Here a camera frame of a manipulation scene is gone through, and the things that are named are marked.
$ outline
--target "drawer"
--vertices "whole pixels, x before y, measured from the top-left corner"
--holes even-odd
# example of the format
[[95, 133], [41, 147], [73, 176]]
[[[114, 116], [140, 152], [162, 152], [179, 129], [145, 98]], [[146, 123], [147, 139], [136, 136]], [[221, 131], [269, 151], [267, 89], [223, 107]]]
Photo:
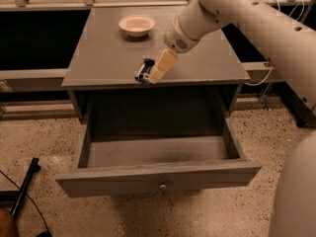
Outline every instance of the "drawer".
[[247, 186], [248, 162], [216, 86], [90, 93], [70, 173], [70, 197]]

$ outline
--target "bowl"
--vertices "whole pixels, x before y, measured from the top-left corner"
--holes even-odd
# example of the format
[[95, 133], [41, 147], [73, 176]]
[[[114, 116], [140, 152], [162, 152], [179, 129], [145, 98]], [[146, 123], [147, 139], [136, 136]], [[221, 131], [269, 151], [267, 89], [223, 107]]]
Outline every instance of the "bowl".
[[145, 15], [130, 15], [121, 19], [118, 25], [130, 36], [140, 38], [146, 36], [155, 26], [155, 20]]

